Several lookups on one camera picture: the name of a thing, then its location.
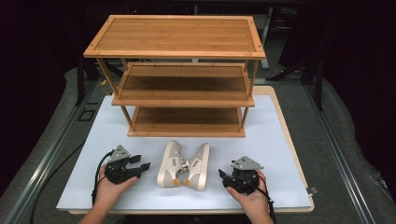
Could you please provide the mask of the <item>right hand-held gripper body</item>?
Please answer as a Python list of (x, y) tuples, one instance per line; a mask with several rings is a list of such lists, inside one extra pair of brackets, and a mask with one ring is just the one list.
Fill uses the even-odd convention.
[(232, 187), (239, 193), (250, 194), (259, 186), (258, 170), (263, 166), (248, 156), (232, 161)]

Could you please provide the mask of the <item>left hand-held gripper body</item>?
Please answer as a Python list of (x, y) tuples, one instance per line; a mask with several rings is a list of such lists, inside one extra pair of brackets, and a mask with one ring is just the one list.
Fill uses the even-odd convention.
[(129, 159), (132, 157), (130, 152), (122, 145), (118, 145), (110, 155), (107, 161), (105, 176), (114, 184), (120, 184), (130, 179), (131, 177), (139, 178), (141, 172), (138, 168), (128, 168)]

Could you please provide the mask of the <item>beige sneaker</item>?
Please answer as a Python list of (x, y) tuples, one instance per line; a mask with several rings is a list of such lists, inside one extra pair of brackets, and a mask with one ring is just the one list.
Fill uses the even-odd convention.
[(180, 185), (179, 177), (188, 170), (190, 161), (180, 155), (180, 144), (172, 140), (163, 153), (163, 160), (157, 175), (157, 184), (161, 188), (174, 188)]
[(201, 144), (199, 150), (197, 151), (193, 160), (188, 166), (189, 175), (184, 180), (185, 186), (198, 191), (202, 191), (205, 189), (209, 154), (209, 144)]

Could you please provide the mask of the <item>three-tier wooden shoe rack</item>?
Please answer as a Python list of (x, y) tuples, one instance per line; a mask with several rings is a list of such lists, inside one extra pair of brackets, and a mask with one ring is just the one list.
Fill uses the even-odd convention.
[(131, 136), (242, 137), (265, 57), (250, 16), (111, 15), (90, 45)]

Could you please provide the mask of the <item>person's left hand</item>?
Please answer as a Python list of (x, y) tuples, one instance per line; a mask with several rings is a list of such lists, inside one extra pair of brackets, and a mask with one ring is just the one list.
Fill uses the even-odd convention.
[(108, 213), (118, 201), (121, 194), (133, 186), (138, 181), (137, 177), (131, 177), (121, 184), (114, 184), (105, 175), (100, 175), (97, 185), (95, 202), (92, 209), (103, 213)]

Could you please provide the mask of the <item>person's right hand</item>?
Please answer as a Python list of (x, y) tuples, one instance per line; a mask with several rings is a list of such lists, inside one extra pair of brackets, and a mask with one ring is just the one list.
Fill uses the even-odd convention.
[(241, 204), (247, 217), (259, 215), (270, 216), (268, 200), (259, 190), (256, 189), (249, 195), (244, 195), (231, 187), (227, 187), (226, 189)]

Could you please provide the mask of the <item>white table mat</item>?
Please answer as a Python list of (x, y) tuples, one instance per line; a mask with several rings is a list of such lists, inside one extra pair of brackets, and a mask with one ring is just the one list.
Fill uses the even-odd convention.
[(205, 189), (185, 185), (161, 188), (157, 174), (170, 140), (166, 137), (129, 137), (121, 110), (104, 98), (85, 146), (56, 205), (59, 210), (82, 214), (92, 207), (94, 175), (99, 161), (118, 145), (140, 155), (150, 168), (138, 182), (124, 192), (113, 211), (130, 214), (225, 214), (239, 213), (241, 206), (222, 185), (219, 171), (230, 173), (231, 161), (248, 156), (263, 166), (269, 195), (277, 212), (310, 212), (314, 203), (290, 140), (279, 106), (268, 95), (255, 97), (242, 138), (179, 137), (181, 156), (192, 158), (203, 143), (210, 145)]

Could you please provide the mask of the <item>black metal stand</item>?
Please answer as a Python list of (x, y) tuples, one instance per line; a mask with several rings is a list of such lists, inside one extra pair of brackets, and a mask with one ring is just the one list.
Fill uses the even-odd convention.
[(100, 75), (95, 60), (81, 55), (78, 57), (77, 66), (78, 98), (76, 105), (80, 105), (85, 97), (85, 76), (88, 76), (89, 80), (97, 80)]
[(323, 84), (323, 63), (318, 55), (310, 56), (301, 62), (287, 68), (285, 71), (269, 77), (268, 81), (279, 81), (280, 79), (290, 75), (299, 68), (304, 68), (303, 74), (300, 78), (300, 82), (303, 85), (314, 84), (314, 102), (319, 110), (322, 109), (321, 96), (322, 96), (322, 84)]

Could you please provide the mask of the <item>aluminium floor rail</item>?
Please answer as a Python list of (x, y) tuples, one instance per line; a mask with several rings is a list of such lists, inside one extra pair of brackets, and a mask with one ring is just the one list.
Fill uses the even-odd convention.
[(358, 217), (361, 220), (361, 224), (376, 224), (373, 214), (361, 193), (361, 189), (356, 181), (356, 178), (352, 174), (347, 160), (344, 157), (344, 154), (335, 138), (330, 123), (327, 120), (324, 112), (319, 109), (318, 103), (315, 100), (314, 89), (308, 85), (304, 86), (304, 91), (309, 98), (311, 105), (314, 107), (314, 111), (318, 117), (319, 123), (321, 124), (321, 127), (330, 143), (333, 160), (344, 182), (349, 198), (352, 201)]
[(30, 211), (49, 178), (82, 107), (96, 86), (96, 81), (89, 82), (82, 91), (81, 100), (75, 99), (76, 85), (66, 86), (49, 124), (0, 199), (0, 224), (20, 224)]

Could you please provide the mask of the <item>white metal stand post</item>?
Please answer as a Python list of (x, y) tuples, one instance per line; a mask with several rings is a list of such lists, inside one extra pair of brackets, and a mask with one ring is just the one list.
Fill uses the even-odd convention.
[[(263, 47), (265, 47), (266, 42), (267, 42), (267, 36), (268, 36), (269, 27), (270, 27), (270, 22), (271, 22), (271, 19), (267, 15), (264, 15), (262, 17), (262, 46)], [(261, 60), (261, 64), (262, 64), (263, 70), (268, 70), (270, 68), (267, 58), (264, 58), (263, 60)]]

